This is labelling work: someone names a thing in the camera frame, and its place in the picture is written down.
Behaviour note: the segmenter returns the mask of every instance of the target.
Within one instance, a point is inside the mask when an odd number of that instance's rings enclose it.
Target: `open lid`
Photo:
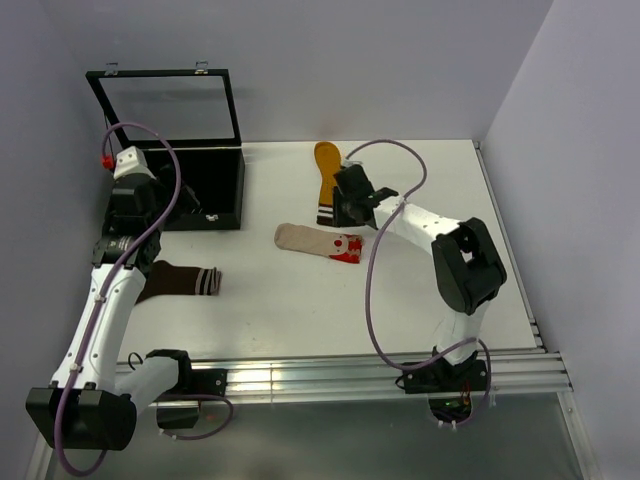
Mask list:
[[[242,143],[226,69],[91,71],[86,77],[111,125],[142,123],[174,148]],[[138,129],[115,133],[123,148],[164,149]]]

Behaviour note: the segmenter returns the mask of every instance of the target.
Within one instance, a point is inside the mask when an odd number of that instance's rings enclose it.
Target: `white wall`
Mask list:
[[[606,478],[640,472],[640,2],[555,0],[484,142]]]
[[[229,68],[245,140],[484,137],[551,0],[41,0],[80,65]]]
[[[40,4],[2,3],[0,478],[18,479],[36,438],[27,393],[48,384],[75,330],[108,182],[82,71]]]

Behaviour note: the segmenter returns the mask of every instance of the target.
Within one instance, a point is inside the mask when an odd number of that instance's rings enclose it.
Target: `white table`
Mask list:
[[[336,142],[343,153],[361,142]],[[443,216],[475,216],[489,228],[508,281],[492,302],[481,337],[492,350],[536,343],[485,179],[471,141],[409,141],[424,156],[429,179],[412,203]],[[166,232],[159,258],[223,271],[218,297],[159,297],[137,306],[120,351],[185,349],[194,359],[257,359],[374,353],[364,320],[366,238],[360,265],[279,250],[280,223],[315,225],[320,173],[315,142],[248,143],[243,226],[230,232]],[[374,187],[404,193],[420,168],[407,152],[376,145],[358,153]],[[389,234],[376,262],[374,322],[387,352],[430,351],[447,306],[431,257]]]

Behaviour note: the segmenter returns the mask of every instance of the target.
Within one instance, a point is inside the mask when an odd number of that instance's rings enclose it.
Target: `brown sock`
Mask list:
[[[217,295],[221,278],[217,268],[175,267],[159,260],[151,266],[136,304],[158,295]]]
[[[282,250],[311,253],[341,262],[360,263],[362,236],[332,233],[303,225],[278,225],[274,242]]]

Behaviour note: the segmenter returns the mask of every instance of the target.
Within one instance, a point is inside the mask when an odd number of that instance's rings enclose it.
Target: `beige sock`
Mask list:
[[[325,232],[291,223],[278,225],[274,242],[282,250],[311,253],[347,263],[360,263],[364,243],[360,235]]]

